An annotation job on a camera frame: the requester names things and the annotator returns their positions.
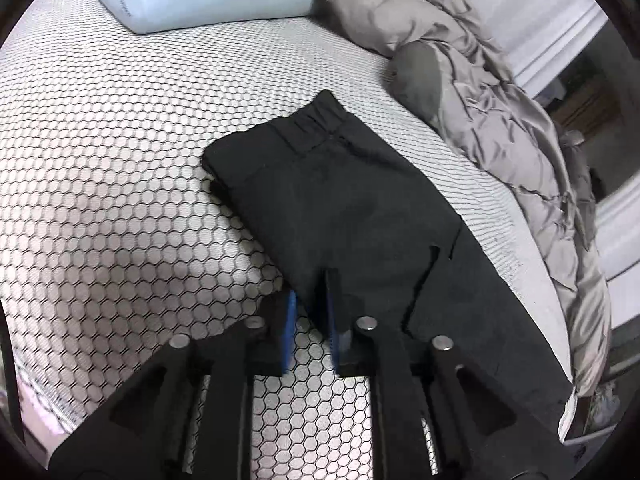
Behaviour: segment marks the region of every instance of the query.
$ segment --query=wrinkled blanket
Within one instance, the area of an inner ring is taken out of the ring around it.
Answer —
[[[606,362],[610,303],[579,148],[564,146],[569,171],[554,124],[513,83],[465,0],[326,2],[352,41],[393,57],[394,96],[513,191],[564,311],[577,393],[590,395]]]

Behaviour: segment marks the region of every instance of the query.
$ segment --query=black pants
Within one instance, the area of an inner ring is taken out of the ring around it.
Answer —
[[[202,163],[305,305],[338,269],[368,314],[450,336],[557,432],[572,387],[544,336],[433,184],[331,92]]]

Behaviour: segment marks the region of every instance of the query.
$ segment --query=metal bolt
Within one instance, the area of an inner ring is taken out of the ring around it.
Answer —
[[[169,341],[169,345],[174,348],[184,348],[189,344],[189,341],[191,341],[191,338],[188,335],[176,334],[171,338],[171,341]]]
[[[446,352],[447,350],[451,350],[453,348],[453,339],[445,335],[437,335],[433,338],[431,343],[438,350],[442,350],[443,352]]]
[[[373,330],[378,326],[378,320],[371,316],[362,316],[356,320],[356,325],[361,330]]]
[[[255,330],[257,328],[262,328],[266,324],[266,322],[261,316],[249,316],[244,320],[244,324],[247,326],[247,328]]]

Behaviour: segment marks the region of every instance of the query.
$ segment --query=mattress cover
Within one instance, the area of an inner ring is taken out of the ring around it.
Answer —
[[[431,179],[571,380],[562,311],[513,196],[399,105],[385,70],[309,18],[140,37],[97,0],[34,1],[0,50],[0,298],[22,380],[67,431],[174,333],[220,333],[279,288],[199,158],[324,88]],[[294,357],[285,377],[256,379],[256,476],[369,478],[367,380],[336,378],[304,318]]]

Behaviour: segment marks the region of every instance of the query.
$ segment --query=hexagon pattern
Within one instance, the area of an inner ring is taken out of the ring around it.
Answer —
[[[384,66],[306,18],[137,36],[97,0],[36,0],[0,51],[0,297],[20,376],[65,428],[174,333],[220,333],[280,287],[199,157],[322,88],[423,170],[518,284],[511,195],[389,97]],[[293,372],[256,384],[256,476],[368,478],[367,381],[337,379],[318,333],[298,329]]]

